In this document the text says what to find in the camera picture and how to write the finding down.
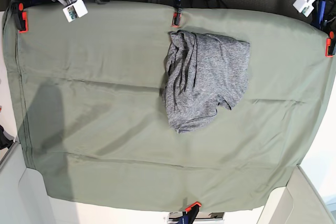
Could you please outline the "grey heathered T-shirt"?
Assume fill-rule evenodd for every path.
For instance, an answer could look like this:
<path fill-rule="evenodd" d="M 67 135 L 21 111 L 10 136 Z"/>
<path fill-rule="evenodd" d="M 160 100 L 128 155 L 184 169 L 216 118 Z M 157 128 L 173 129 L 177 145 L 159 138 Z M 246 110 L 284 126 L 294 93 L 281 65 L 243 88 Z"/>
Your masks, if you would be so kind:
<path fill-rule="evenodd" d="M 178 133 L 210 124 L 217 108 L 234 108 L 248 87 L 250 43 L 185 30 L 170 33 L 162 97 L 169 126 Z"/>

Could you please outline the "orange black clamp top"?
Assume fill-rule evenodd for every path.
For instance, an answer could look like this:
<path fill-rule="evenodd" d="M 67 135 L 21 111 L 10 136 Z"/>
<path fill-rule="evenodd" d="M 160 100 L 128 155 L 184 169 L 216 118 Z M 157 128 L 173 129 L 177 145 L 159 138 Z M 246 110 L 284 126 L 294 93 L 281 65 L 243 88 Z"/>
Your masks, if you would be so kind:
<path fill-rule="evenodd" d="M 174 0 L 174 8 L 175 12 L 173 14 L 172 27 L 179 27 L 182 15 L 181 0 Z"/>

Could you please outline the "orange black clamp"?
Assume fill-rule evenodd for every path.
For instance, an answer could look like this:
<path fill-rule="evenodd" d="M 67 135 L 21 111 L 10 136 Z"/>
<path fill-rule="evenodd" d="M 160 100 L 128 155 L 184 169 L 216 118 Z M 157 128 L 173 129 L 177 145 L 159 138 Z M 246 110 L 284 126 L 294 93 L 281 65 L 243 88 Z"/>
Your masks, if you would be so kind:
<path fill-rule="evenodd" d="M 202 204 L 198 201 L 189 205 L 182 213 L 182 216 L 179 217 L 177 224 L 193 224 L 194 220 L 196 219 L 199 209 L 201 208 Z"/>
<path fill-rule="evenodd" d="M 11 11 L 14 16 L 16 28 L 19 33 L 28 32 L 27 12 L 24 11 L 24 5 L 21 2 L 13 2 L 11 4 Z"/>
<path fill-rule="evenodd" d="M 335 39 L 335 33 L 333 31 L 329 32 L 329 36 L 326 39 L 326 51 L 325 56 L 326 57 L 333 57 L 336 52 L 336 39 Z"/>
<path fill-rule="evenodd" d="M 181 0 L 174 0 L 174 8 L 175 12 L 173 14 L 172 27 L 179 27 L 182 15 Z"/>

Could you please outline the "orange black clamp left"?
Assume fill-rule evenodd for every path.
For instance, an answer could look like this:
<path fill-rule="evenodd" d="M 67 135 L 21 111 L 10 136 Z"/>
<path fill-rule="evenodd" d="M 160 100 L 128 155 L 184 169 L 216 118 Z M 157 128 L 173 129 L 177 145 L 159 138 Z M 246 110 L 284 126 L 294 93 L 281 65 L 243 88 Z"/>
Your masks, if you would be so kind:
<path fill-rule="evenodd" d="M 28 32 L 27 12 L 24 11 L 24 5 L 21 2 L 13 2 L 11 4 L 11 11 L 14 16 L 16 28 L 19 33 Z"/>

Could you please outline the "green table cloth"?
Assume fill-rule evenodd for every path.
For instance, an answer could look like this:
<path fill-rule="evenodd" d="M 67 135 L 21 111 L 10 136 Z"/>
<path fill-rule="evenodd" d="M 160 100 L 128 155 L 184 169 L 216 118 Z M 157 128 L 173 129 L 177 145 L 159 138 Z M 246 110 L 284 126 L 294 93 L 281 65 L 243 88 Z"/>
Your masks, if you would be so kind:
<path fill-rule="evenodd" d="M 26 166 L 47 194 L 81 203 L 178 211 L 264 205 L 307 153 L 326 112 L 335 59 L 307 23 L 238 9 L 191 9 L 182 29 L 251 44 L 249 84 L 232 110 L 195 132 L 169 127 L 161 98 L 170 6 L 88 4 L 27 10 L 28 32 L 3 17 L 3 54 Z"/>

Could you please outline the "orange black clamp right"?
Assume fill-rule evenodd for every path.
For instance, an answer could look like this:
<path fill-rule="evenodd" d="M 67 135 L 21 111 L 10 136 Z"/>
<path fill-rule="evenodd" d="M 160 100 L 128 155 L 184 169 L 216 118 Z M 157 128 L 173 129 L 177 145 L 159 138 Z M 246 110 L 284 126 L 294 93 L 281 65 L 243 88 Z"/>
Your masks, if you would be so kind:
<path fill-rule="evenodd" d="M 326 51 L 325 56 L 326 57 L 333 57 L 336 52 L 336 39 L 335 39 L 335 33 L 333 31 L 329 32 L 329 36 L 326 39 Z"/>

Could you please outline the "orange black clamp bottom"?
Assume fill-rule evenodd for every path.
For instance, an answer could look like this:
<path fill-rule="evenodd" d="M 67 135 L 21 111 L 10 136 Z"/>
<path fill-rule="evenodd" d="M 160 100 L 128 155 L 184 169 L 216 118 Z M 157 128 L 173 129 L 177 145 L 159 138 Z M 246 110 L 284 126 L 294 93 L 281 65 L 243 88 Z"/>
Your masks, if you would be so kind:
<path fill-rule="evenodd" d="M 193 224 L 194 220 L 196 219 L 199 209 L 201 208 L 202 204 L 198 201 L 189 205 L 182 213 L 182 216 L 179 217 L 177 224 Z"/>

